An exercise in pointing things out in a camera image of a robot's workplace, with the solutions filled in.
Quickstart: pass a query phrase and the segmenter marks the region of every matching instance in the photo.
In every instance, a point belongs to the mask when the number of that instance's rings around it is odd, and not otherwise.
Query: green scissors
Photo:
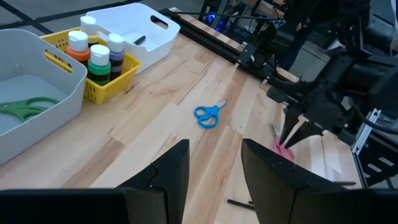
[[[0,114],[14,115],[22,122],[25,122],[29,116],[41,114],[48,109],[43,106],[30,105],[36,102],[59,103],[58,100],[49,97],[33,97],[27,100],[0,103]]]

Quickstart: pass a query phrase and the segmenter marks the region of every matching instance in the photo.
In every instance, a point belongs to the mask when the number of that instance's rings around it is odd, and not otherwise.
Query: yellow basket
[[[41,38],[48,43],[52,44],[56,48],[66,52],[68,45],[68,33],[72,30],[79,30],[80,27],[56,32],[49,35],[44,35]],[[106,41],[103,39],[99,40],[99,43],[102,45],[106,45]],[[64,62],[58,56],[46,52],[45,56],[61,66],[63,69],[71,72],[72,68],[68,65],[68,63]],[[86,88],[85,88],[85,96],[92,100],[96,104],[102,104],[112,96],[118,94],[120,91],[124,90],[125,87],[128,86],[132,82],[134,75],[136,74],[137,69],[141,66],[141,62],[132,57],[129,54],[124,55],[123,60],[123,70],[122,75],[117,77],[115,80],[112,80],[108,84],[104,86],[100,86],[97,83],[91,81],[86,78]]]

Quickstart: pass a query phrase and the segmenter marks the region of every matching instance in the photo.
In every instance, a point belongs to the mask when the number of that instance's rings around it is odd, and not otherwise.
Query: pink object
[[[274,146],[272,147],[272,150],[275,153],[277,153],[278,155],[282,156],[283,158],[288,159],[293,162],[295,159],[293,150],[285,149],[284,145],[279,144],[279,139],[280,139],[280,136],[275,137],[275,143],[274,143]]]

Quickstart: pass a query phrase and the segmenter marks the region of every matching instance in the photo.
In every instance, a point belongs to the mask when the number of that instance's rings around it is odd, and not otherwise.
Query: wooden tabletop
[[[239,45],[190,16],[219,39]],[[286,77],[295,77],[279,70]],[[0,168],[0,189],[115,187],[181,139],[190,140],[190,182],[184,223],[258,223],[247,202],[240,159],[242,138],[272,147],[274,120],[283,105],[268,86],[203,46],[178,35],[171,54],[137,75],[132,88],[103,105],[84,100],[80,115]],[[222,99],[213,129],[197,124],[193,110]],[[330,180],[356,181],[350,148],[326,133],[292,148],[296,163]]]

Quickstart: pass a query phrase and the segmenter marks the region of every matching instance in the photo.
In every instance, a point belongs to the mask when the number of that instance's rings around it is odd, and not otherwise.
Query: white plastic bin
[[[108,31],[124,37],[126,52],[142,63],[137,73],[166,57],[180,31],[177,23],[140,3],[92,11],[88,12],[87,16],[97,20],[101,32],[106,34]],[[154,19],[160,19],[167,28],[152,22]],[[143,35],[146,36],[145,41],[139,46],[134,45],[133,43]]]
[[[50,97],[57,104],[38,102],[48,108],[22,122],[0,113],[0,164],[74,118],[81,111],[87,69],[31,32],[0,30],[0,106],[33,97]],[[69,73],[46,59],[45,51],[57,54],[72,67]]]

